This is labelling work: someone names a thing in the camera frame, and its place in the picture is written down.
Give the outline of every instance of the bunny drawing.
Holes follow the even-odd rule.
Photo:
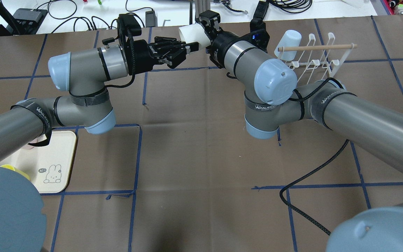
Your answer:
[[[43,183],[60,183],[61,182],[61,165],[52,165],[49,167],[48,174],[46,174],[46,179]]]

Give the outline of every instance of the wooden dowel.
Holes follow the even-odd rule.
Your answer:
[[[311,46],[293,46],[278,47],[278,51],[312,51],[312,50],[330,50],[330,49],[352,49],[357,48],[357,44],[348,45],[311,45]]]

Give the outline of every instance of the white table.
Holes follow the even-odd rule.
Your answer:
[[[360,3],[360,8],[355,8],[342,2],[342,0],[314,0],[312,7],[299,14],[285,13],[276,7],[270,5],[265,20],[291,20],[291,19],[321,19],[321,18],[338,18],[343,16],[371,16],[381,13],[379,10],[376,12],[374,6],[381,5],[380,0],[351,0],[355,3]],[[4,6],[10,13],[14,13],[18,8],[35,8],[47,0],[3,0]],[[110,23],[116,19],[120,13],[126,13],[125,0],[102,0],[102,5],[99,5],[97,0],[88,0],[87,3],[83,0],[75,0],[77,3],[77,12],[74,16],[99,16],[106,22]],[[158,17],[158,26],[163,25],[166,19],[165,26],[182,26],[189,24],[189,2],[187,0],[129,0],[128,9],[136,9],[140,7],[152,7]],[[231,7],[240,10],[247,10],[248,14],[234,13],[227,10],[221,4],[211,3],[211,10],[220,13],[222,23],[231,22],[246,22],[250,21],[253,17],[254,10],[257,6],[257,0],[232,0]],[[58,1],[51,4],[50,11],[56,17],[69,16],[74,10],[74,4],[69,1]],[[136,13],[144,20],[144,13],[147,10],[137,11]],[[40,33],[50,33],[56,28],[63,20],[57,20],[47,16],[40,29]],[[0,24],[7,23],[0,17]],[[72,32],[74,21],[69,21],[63,24],[56,32]],[[96,19],[98,28],[106,27],[102,21]],[[79,20],[76,24],[76,30],[87,30],[85,22]]]

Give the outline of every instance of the yellow object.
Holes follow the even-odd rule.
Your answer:
[[[1,166],[1,167],[6,168],[6,169],[9,169],[9,170],[12,170],[12,171],[14,171],[14,172],[17,172],[17,173],[23,175],[27,180],[30,181],[29,175],[27,175],[25,172],[20,171],[19,169],[15,168],[15,167],[11,166],[10,164],[5,164],[5,165],[3,165],[3,166]]]

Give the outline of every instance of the black cable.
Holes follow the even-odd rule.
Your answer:
[[[136,71],[136,54],[135,54],[135,48],[134,48],[134,43],[133,43],[133,35],[130,32],[130,29],[127,29],[127,36],[128,36],[128,40],[130,41],[130,51],[132,54],[132,78],[131,80],[125,84],[125,85],[121,85],[121,86],[117,86],[117,85],[107,85],[107,88],[126,88],[128,86],[130,86],[131,84],[133,84],[133,82],[135,81],[135,71]]]
[[[88,27],[88,30],[91,30],[90,24],[88,24],[88,22],[87,22],[83,17],[79,16],[79,17],[74,21],[74,26],[72,27],[72,30],[73,30],[74,32],[76,31],[76,23],[77,23],[77,21],[78,21],[79,19],[82,19],[82,20],[85,22],[86,26]]]
[[[321,83],[320,86],[318,86],[317,88],[315,88],[315,90],[313,90],[313,91],[312,91],[310,94],[308,94],[306,97],[303,97],[303,98],[301,98],[301,99],[289,98],[288,100],[291,100],[291,101],[293,101],[293,102],[303,102],[303,101],[309,99],[310,97],[312,97],[312,96],[313,96],[314,94],[316,94],[318,91],[320,91],[320,89],[322,89],[322,88],[324,87],[324,85],[326,85],[330,80],[333,80],[334,82],[339,83],[338,80],[336,80],[336,79],[334,79],[334,78],[332,78],[332,77],[329,77],[329,78],[325,79],[325,80],[323,81],[323,83]]]
[[[231,10],[232,12],[243,13],[243,14],[245,14],[245,15],[248,14],[248,11],[246,11],[246,10],[238,10],[238,9],[233,9],[233,8],[231,8],[231,7],[230,7],[230,4],[228,4],[228,3],[222,2],[222,4],[223,4],[227,9]]]
[[[65,21],[63,21],[61,24],[59,24],[59,26],[57,26],[51,33],[54,33],[59,27],[61,27],[63,24],[65,24],[67,21],[72,20],[72,19],[88,19],[87,17],[84,16],[74,16],[71,17],[70,19],[66,19]]]
[[[141,21],[141,24],[142,24],[142,27],[146,27],[145,25],[144,25],[144,22],[142,21],[142,19],[136,14],[136,13],[133,13],[133,12],[127,12],[126,14],[132,14],[133,16],[136,16],[138,19],[139,19],[139,21]]]
[[[114,27],[113,24],[114,24],[114,22],[115,22],[116,20],[117,20],[117,19],[113,19],[113,21],[112,21],[112,23],[111,23],[111,25],[110,25],[111,28]]]
[[[228,78],[230,78],[230,79],[237,80],[237,78],[236,78],[236,77],[234,77],[234,76],[231,76],[231,75],[230,75],[230,72],[227,72],[227,77],[228,77]]]
[[[91,16],[91,21],[93,21],[94,28],[96,28],[96,23],[94,22],[94,18],[99,19],[99,20],[101,20],[102,22],[104,22],[104,23],[107,25],[107,27],[110,29],[110,25],[109,25],[104,19],[101,19],[101,18],[98,17],[98,16]]]
[[[128,11],[128,12],[139,11],[139,10],[142,10],[142,9],[150,9],[152,11],[155,11],[152,7],[142,7],[142,8],[139,8],[139,9],[129,10],[129,9],[127,9],[127,3],[128,3],[128,0],[125,0],[125,10]]]
[[[87,18],[86,16],[81,16],[82,19],[86,19],[88,21],[88,23],[90,24],[91,29],[90,30],[96,30],[96,27],[93,26],[93,23],[91,22],[91,20],[89,18]]]
[[[69,1],[69,2],[72,2],[72,3],[74,4],[74,6],[76,7],[76,8],[74,9],[74,12],[73,12],[71,15],[66,16],[66,17],[55,17],[55,16],[53,16],[53,15],[51,14],[51,11],[49,10],[49,8],[50,8],[50,6],[51,6],[51,3],[58,2],[58,1]],[[74,2],[73,0],[49,0],[48,2],[42,3],[41,5],[39,5],[36,9],[39,9],[39,8],[40,8],[41,6],[43,6],[43,5],[48,5],[46,9],[48,10],[49,16],[51,16],[51,18],[53,18],[53,19],[59,19],[59,20],[68,19],[68,18],[72,17],[72,16],[77,12],[77,3]]]
[[[297,14],[308,10],[312,6],[313,0],[267,0],[267,2],[282,11]]]
[[[192,4],[194,4],[194,0],[189,0],[189,24],[190,25],[192,24],[192,13],[194,12],[192,10],[193,9]]]
[[[340,153],[343,152],[343,150],[346,148],[346,145],[349,143],[349,139],[346,139],[346,141],[344,142],[344,144],[342,145],[342,147],[340,148],[340,150],[337,151],[337,153],[334,154],[334,156],[332,156],[328,161],[326,161],[324,164],[318,166],[317,168],[315,168],[313,171],[307,173],[306,175],[300,177],[299,179],[296,179],[295,181],[293,181],[292,183],[286,185],[283,189],[280,190],[280,197],[281,200],[284,202],[284,204],[286,204],[288,207],[290,207],[291,209],[293,209],[294,211],[296,211],[297,213],[299,213],[301,216],[303,216],[304,218],[308,219],[310,222],[312,222],[313,224],[315,224],[317,227],[319,227],[321,230],[323,230],[328,236],[331,234],[331,232],[325,228],[323,225],[321,225],[319,222],[317,222],[315,219],[313,219],[312,217],[310,217],[308,214],[306,214],[305,212],[299,210],[296,206],[290,204],[285,198],[284,198],[284,192],[286,190],[288,190],[289,188],[291,188],[293,185],[301,182],[302,180],[308,178],[310,175],[314,174],[315,172],[318,172],[320,169],[322,169],[323,167],[325,167],[326,165],[328,165],[329,163],[331,163],[334,159],[336,159]]]

